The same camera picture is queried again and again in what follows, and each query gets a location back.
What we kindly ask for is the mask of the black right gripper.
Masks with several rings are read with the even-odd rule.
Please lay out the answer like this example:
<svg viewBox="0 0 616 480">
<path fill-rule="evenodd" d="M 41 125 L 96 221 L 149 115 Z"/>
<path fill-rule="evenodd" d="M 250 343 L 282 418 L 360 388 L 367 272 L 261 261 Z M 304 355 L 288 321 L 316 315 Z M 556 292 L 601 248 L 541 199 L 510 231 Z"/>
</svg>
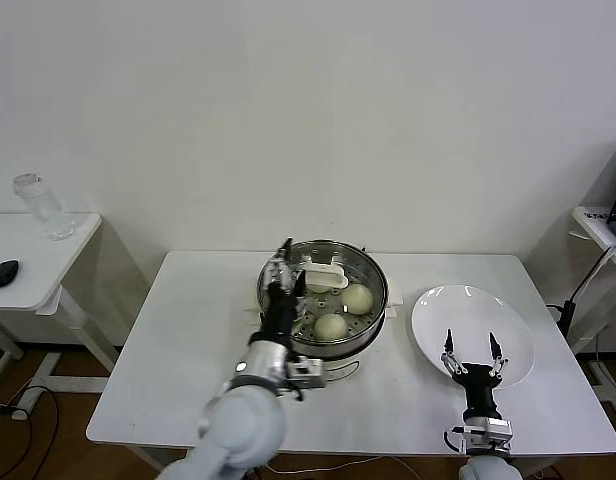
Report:
<svg viewBox="0 0 616 480">
<path fill-rule="evenodd" d="M 499 415 L 493 390 L 502 382 L 502 371 L 508 365 L 509 359 L 503 355 L 501 345 L 492 332 L 489 333 L 489 344 L 492 367 L 471 363 L 463 366 L 455 356 L 452 330 L 447 329 L 440 359 L 452 380 L 464 389 L 467 404 L 464 415 Z"/>
</svg>

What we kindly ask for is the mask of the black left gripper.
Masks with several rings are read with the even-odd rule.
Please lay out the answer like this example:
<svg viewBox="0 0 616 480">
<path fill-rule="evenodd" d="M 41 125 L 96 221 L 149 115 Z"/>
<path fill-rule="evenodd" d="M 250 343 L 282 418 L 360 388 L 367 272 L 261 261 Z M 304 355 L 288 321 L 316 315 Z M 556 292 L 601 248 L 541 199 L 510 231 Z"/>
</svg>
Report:
<svg viewBox="0 0 616 480">
<path fill-rule="evenodd" d="M 268 307 L 263 313 L 259 339 L 282 346 L 291 345 L 292 325 L 298 317 L 298 299 L 305 297 L 306 271 L 295 283 L 291 267 L 292 239 L 287 238 L 267 262 Z M 293 286 L 292 291 L 282 286 Z"/>
</svg>

